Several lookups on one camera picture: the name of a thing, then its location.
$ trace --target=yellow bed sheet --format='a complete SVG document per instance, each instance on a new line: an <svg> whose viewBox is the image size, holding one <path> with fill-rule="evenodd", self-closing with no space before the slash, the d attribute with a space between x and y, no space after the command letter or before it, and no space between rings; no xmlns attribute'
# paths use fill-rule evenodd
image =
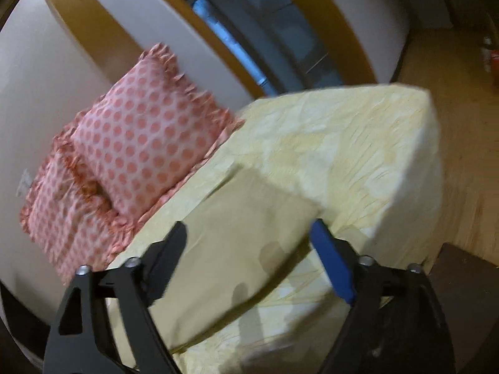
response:
<svg viewBox="0 0 499 374"><path fill-rule="evenodd" d="M360 253L397 267L424 259L442 198L438 124L428 92L398 84L324 89L260 99L241 116L246 124L111 268L162 239L234 163L258 168L274 185L319 203L331 231ZM185 374L313 372L347 310L312 250L261 302L175 359Z"/></svg>

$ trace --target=pink polka dot pillow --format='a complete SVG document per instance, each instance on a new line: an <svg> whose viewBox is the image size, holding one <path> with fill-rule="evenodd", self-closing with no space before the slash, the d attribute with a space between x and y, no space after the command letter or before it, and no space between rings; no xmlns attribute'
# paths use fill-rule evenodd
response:
<svg viewBox="0 0 499 374"><path fill-rule="evenodd" d="M113 208L138 221L237 125L179 74L175 55L159 44L94 104L72 141Z"/></svg>
<svg viewBox="0 0 499 374"><path fill-rule="evenodd" d="M56 137L21 210L21 226L67 285L82 264L104 270L133 238L65 133Z"/></svg>

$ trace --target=floor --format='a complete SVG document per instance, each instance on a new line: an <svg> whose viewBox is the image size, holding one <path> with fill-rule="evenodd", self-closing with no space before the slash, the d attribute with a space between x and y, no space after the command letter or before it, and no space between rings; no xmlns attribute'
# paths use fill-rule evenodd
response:
<svg viewBox="0 0 499 374"><path fill-rule="evenodd" d="M441 126L445 187L429 262L452 242L499 265L499 88L482 68L480 40L467 31L417 32L398 77L431 91Z"/></svg>

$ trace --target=window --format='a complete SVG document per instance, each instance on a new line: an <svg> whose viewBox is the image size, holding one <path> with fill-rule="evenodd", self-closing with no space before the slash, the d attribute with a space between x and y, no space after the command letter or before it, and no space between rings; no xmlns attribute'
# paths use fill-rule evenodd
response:
<svg viewBox="0 0 499 374"><path fill-rule="evenodd" d="M228 30L230 25L224 21L223 15L209 0L188 0L194 12L210 27L210 29L224 42L225 46L241 62L256 83L267 96L276 96L278 93L270 83L268 76L260 69L255 60L241 46L238 40Z"/></svg>

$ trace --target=polka dot pattern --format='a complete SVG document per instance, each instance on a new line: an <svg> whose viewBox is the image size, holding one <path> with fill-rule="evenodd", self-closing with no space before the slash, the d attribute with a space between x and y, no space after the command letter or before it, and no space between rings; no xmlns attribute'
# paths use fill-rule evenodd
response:
<svg viewBox="0 0 499 374"><path fill-rule="evenodd" d="M179 77L174 59L163 45L143 55L72 137L113 208L134 221L186 177L234 122L211 94L197 93Z"/></svg>
<svg viewBox="0 0 499 374"><path fill-rule="evenodd" d="M82 264L104 270L113 248L131 242L133 233L113 223L117 214L97 195L93 173L76 157L71 144L49 155L35 182L22 210L22 226L65 285Z"/></svg>

